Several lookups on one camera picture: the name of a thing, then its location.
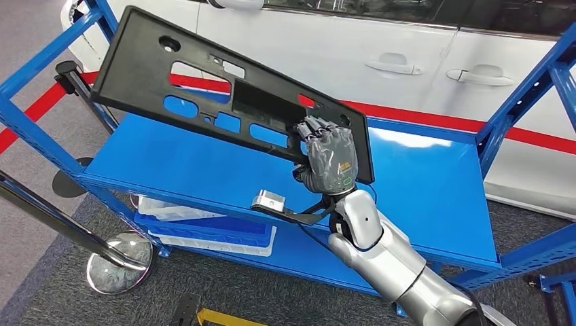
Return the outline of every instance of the car door handle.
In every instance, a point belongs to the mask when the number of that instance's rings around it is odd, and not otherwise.
[[[364,64],[376,70],[401,73],[403,75],[422,75],[424,73],[424,68],[418,65],[396,65],[395,63],[386,63],[378,60],[369,60]]]
[[[510,86],[514,80],[508,77],[493,77],[471,73],[464,69],[452,69],[446,71],[446,77],[461,83],[472,83],[489,86]]]

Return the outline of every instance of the stainless steel stanchion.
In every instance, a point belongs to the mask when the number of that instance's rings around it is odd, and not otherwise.
[[[99,293],[125,292],[150,271],[154,248],[136,232],[104,241],[1,170],[0,197],[92,252],[86,273],[88,283]]]

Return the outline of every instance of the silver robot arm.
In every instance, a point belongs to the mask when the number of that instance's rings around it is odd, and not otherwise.
[[[336,212],[348,224],[352,242],[333,233],[330,249],[385,301],[397,302],[417,325],[459,325],[476,312],[464,293],[426,267],[408,237],[376,209],[367,192],[350,193],[336,203]]]
[[[329,248],[419,326],[514,326],[493,308],[474,304],[426,267],[408,237],[378,211],[367,192],[356,188],[358,164],[349,129],[308,116],[295,130],[306,142],[310,164],[297,166],[293,176],[309,191],[322,194],[322,201],[294,213],[282,196],[262,190],[253,210],[308,225],[330,214]],[[312,214],[320,208],[324,213]]]

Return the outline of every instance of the white car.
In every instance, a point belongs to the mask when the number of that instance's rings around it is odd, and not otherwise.
[[[117,18],[137,5],[349,105],[463,130],[486,121],[576,20],[573,0],[209,2],[109,0]],[[68,0],[62,27],[86,10]],[[96,25],[70,46],[87,71],[107,48]],[[576,221],[576,134],[557,92],[516,127],[529,131],[504,140],[487,198]]]

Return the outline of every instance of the black plastic panel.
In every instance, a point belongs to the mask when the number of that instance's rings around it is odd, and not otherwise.
[[[171,85],[168,75],[174,62],[229,81],[231,100],[217,103]],[[244,77],[226,72],[223,62],[243,68]],[[300,94],[312,99],[314,107],[301,105]],[[183,117],[166,110],[163,103],[167,96],[193,102],[198,114]],[[367,122],[361,112],[137,7],[128,6],[124,11],[91,97],[104,105],[297,163],[306,163],[308,158],[301,152],[300,138],[293,125],[306,115],[322,117],[353,131],[358,181],[374,181]],[[240,131],[215,126],[219,112],[237,117]],[[287,146],[253,138],[249,131],[252,124],[286,134]]]

